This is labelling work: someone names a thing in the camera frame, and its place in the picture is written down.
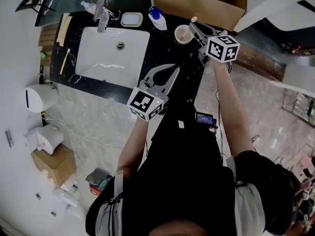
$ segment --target backpack strap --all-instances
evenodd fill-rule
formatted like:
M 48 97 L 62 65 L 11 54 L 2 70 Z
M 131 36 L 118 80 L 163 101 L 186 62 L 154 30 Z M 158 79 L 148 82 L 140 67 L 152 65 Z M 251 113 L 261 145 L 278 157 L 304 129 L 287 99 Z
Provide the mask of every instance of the backpack strap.
M 115 181 L 114 181 L 114 199 L 118 197 L 119 194 L 123 192 L 123 185 L 124 185 L 124 175 L 123 171 L 119 171 L 115 174 Z
M 234 176 L 234 212 L 237 235 L 261 235 L 265 229 L 265 213 L 260 194 L 253 184 L 236 181 L 236 166 L 233 156 L 226 160 L 226 164 Z

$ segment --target white cube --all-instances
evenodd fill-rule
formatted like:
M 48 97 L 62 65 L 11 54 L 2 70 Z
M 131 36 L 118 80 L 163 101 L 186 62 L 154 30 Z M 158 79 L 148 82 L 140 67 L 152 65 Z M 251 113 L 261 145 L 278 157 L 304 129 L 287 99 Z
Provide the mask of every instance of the white cube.
M 236 60 L 240 43 L 231 36 L 215 36 L 208 38 L 206 54 L 221 63 Z
M 164 101 L 144 90 L 134 88 L 127 106 L 132 114 L 149 121 L 163 109 Z

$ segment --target cable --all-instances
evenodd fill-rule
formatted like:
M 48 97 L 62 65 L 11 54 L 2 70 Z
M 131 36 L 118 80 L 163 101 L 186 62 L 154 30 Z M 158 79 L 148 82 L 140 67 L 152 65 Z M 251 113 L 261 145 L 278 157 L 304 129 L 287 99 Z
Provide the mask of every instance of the cable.
M 116 206 L 116 199 L 114 199 L 114 203 L 113 203 L 113 210 L 112 210 L 112 233 L 115 236 L 115 225 L 114 225 L 114 216 L 115 216 L 115 206 Z
M 226 154 L 224 154 L 224 153 L 221 153 L 222 155 L 225 155 L 226 156 L 226 158 L 228 158 L 228 156 L 226 155 Z
M 56 121 L 56 122 L 59 122 L 60 124 L 62 124 L 63 126 L 65 126 L 67 129 L 69 129 L 73 134 L 75 134 L 75 135 L 77 135 L 77 136 L 80 136 L 80 137 L 82 137 L 82 138 L 84 138 L 84 139 L 86 139 L 86 140 L 89 140 L 89 141 L 91 141 L 91 142 L 96 142 L 96 143 L 98 143 L 99 145 L 101 145 L 101 146 L 104 147 L 104 148 L 115 148 L 115 149 L 119 149 L 120 151 L 122 151 L 122 149 L 119 148 L 119 147 L 107 147 L 107 146 L 101 144 L 100 142 L 98 142 L 97 140 L 90 139 L 90 138 L 87 138 L 87 137 L 85 137 L 85 136 L 82 136 L 82 135 L 80 135 L 80 134 L 78 134 L 78 133 L 75 133 L 71 128 L 69 128 L 67 125 L 63 124 L 63 123 L 62 123 L 61 121 L 59 121 L 59 120 L 51 119 L 51 118 L 44 118 L 44 117 L 42 117 L 42 119 L 44 119 L 44 120 L 54 120 L 54 121 Z
M 146 148 L 147 148 L 147 154 L 146 154 L 146 157 L 148 157 L 148 143 L 147 143 L 147 140 L 146 140 Z
M 220 101 L 219 101 L 219 99 L 217 97 L 217 93 L 218 93 L 218 89 L 216 91 L 215 96 L 216 96 L 216 99 L 218 101 L 219 128 L 220 128 L 220 138 L 221 138 L 221 161 L 223 163 L 223 155 L 222 155 L 223 154 L 223 135 L 222 135 L 221 117 L 220 117 Z
M 230 73 L 232 71 L 232 63 L 228 62 L 227 65 L 228 65 L 227 71 L 228 71 L 228 73 Z

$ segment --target white bottle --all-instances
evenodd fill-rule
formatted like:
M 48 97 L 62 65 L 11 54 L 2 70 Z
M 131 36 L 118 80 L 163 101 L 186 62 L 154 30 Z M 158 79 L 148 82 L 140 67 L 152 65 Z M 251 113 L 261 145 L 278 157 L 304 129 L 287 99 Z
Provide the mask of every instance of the white bottle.
M 84 6 L 85 10 L 87 12 L 90 12 L 91 14 L 95 14 L 95 10 L 96 10 L 96 4 L 95 3 L 88 3 L 88 2 L 81 2 L 81 5 Z
M 156 28 L 158 28 L 159 30 L 167 30 L 166 20 L 161 15 L 161 13 L 163 13 L 163 11 L 153 6 L 150 9 L 149 18 Z

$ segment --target marble floor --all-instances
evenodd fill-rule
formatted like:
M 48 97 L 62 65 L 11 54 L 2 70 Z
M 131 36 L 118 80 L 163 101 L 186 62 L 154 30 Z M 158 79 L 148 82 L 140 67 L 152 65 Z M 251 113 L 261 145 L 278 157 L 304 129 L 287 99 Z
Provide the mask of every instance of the marble floor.
M 251 135 L 260 136 L 255 144 L 257 152 L 271 160 L 284 157 L 283 165 L 299 177 L 302 173 L 299 167 L 301 157 L 310 156 L 314 151 L 315 130 L 281 110 L 283 88 L 237 65 L 232 66 L 231 78 L 248 114 Z M 85 177 L 96 167 L 112 174 L 115 172 L 135 118 L 126 105 L 62 85 L 57 85 L 57 88 L 59 102 L 46 111 L 47 117 L 62 122 L 49 121 L 64 133 L 63 143 L 74 151 L 80 203 L 89 208 L 95 196 L 90 193 Z M 195 106 L 199 112 L 213 114 L 214 118 L 218 118 L 216 89 L 213 71 L 205 70 Z M 150 121 L 148 146 L 161 119 L 161 116 L 155 116 Z M 224 134 L 223 153 L 230 155 Z

